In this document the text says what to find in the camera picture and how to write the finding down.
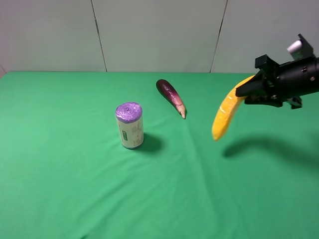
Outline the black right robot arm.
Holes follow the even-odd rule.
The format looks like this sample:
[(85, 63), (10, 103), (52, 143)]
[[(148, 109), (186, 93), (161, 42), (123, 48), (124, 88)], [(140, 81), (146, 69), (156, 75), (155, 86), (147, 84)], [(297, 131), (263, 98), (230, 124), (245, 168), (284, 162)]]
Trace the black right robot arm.
[(282, 107), (303, 106), (301, 96), (319, 91), (319, 59), (311, 56), (278, 64), (267, 55), (255, 59), (259, 72), (236, 88), (235, 95), (244, 98), (247, 105)]

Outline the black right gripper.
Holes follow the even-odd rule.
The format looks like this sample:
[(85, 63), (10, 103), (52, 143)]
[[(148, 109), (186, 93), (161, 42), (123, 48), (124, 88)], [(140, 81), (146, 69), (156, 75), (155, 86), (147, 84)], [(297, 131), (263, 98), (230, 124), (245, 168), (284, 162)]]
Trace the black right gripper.
[(301, 97), (287, 98), (279, 88), (279, 64), (267, 55), (255, 59), (255, 68), (259, 72), (247, 82), (236, 88), (237, 97), (246, 97), (246, 105), (265, 105), (280, 108), (286, 102), (291, 109), (300, 109)]

